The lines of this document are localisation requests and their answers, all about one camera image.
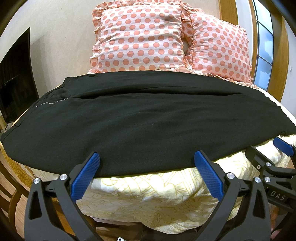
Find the chair backrest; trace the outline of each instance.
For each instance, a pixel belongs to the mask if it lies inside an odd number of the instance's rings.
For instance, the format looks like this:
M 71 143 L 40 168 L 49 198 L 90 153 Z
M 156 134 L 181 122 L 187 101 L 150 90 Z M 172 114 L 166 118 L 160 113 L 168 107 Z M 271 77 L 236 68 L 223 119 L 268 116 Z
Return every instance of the chair backrest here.
M 20 201 L 22 195 L 28 197 L 29 191 L 25 189 L 5 168 L 5 166 L 0 161 L 0 172 L 3 174 L 5 179 L 15 187 L 15 191 L 11 194 L 1 183 L 0 183 L 0 191 L 2 194 L 0 195 L 0 207 L 8 213 L 8 221 L 14 230 L 15 227 L 15 211 L 17 208 L 17 204 Z

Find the mattress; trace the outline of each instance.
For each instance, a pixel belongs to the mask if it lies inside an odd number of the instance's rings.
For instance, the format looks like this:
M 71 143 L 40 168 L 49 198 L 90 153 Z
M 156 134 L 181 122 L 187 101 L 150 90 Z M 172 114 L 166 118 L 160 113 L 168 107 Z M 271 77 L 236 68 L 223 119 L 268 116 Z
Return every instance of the mattress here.
M 296 125 L 295 117 L 274 97 L 262 89 L 258 91 L 280 106 Z M 289 144 L 296 145 L 296 135 L 279 137 Z M 275 148 L 272 140 L 267 140 L 256 148 L 276 166 L 287 166 L 289 157 Z M 22 176 L 21 180 L 28 186 L 35 177 L 40 177 L 43 181 L 58 178 L 57 174 L 14 162 L 6 155 L 2 145 L 1 150 L 14 172 Z M 246 159 L 244 151 L 216 162 L 225 172 L 232 172 L 241 179 L 250 180 L 259 174 Z M 237 214 L 240 201 L 238 198 L 230 219 Z M 140 221 L 149 228 L 176 234 L 204 224 L 217 202 L 218 200 L 209 193 L 197 169 L 187 168 L 138 176 L 95 178 L 84 197 L 77 201 L 77 205 L 82 213 L 88 216 L 121 222 Z

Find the pillowcase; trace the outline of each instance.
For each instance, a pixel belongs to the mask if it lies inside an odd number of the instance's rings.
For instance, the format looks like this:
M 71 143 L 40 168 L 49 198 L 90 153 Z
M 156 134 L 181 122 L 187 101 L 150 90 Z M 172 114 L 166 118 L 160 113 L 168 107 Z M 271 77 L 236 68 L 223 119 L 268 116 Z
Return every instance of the pillowcase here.
M 196 73 L 251 83 L 248 38 L 243 28 L 188 8 L 182 19 L 187 60 Z
M 97 42 L 89 73 L 191 68 L 183 53 L 180 2 L 166 2 L 98 5 L 92 12 Z

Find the beige wall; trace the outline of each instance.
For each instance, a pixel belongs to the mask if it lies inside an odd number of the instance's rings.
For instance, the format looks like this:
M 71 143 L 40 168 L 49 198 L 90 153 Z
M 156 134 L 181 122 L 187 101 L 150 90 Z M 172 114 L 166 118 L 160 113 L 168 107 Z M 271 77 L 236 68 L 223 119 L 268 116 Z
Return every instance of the beige wall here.
M 187 2 L 219 17 L 218 0 Z M 31 62 L 40 96 L 68 76 L 86 74 L 95 42 L 91 12 L 100 3 L 97 0 L 28 0 L 0 37 L 0 61 L 18 37 L 31 27 Z

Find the window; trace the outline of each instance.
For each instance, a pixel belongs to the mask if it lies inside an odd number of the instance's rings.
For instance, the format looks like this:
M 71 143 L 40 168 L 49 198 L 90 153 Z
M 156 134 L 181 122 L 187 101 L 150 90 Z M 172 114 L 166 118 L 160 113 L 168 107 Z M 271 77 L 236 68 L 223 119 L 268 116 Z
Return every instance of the window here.
M 253 2 L 258 29 L 259 49 L 253 83 L 258 87 L 267 90 L 274 50 L 271 16 L 270 12 L 259 2 L 259 0 L 253 0 Z

